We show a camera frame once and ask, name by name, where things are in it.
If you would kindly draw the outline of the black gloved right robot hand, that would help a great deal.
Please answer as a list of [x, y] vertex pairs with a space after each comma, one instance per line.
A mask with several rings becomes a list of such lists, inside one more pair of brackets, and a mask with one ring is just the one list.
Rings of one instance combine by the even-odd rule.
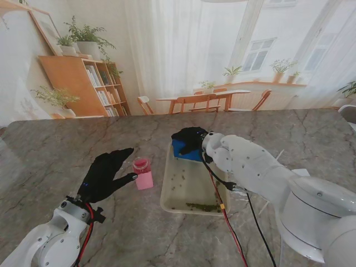
[[207, 134], [208, 132], [201, 127], [186, 127], [174, 133], [171, 138], [184, 144], [179, 153], [186, 155], [192, 151], [201, 149], [202, 141]]

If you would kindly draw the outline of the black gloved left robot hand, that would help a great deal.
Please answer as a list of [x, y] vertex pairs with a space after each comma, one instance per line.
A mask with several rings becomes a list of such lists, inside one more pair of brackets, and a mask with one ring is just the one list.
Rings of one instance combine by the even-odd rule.
[[80, 200], [85, 203], [97, 203], [110, 197], [129, 182], [136, 180], [138, 175], [134, 172], [115, 179], [123, 162], [133, 151], [133, 148], [126, 148], [97, 156], [77, 192]]

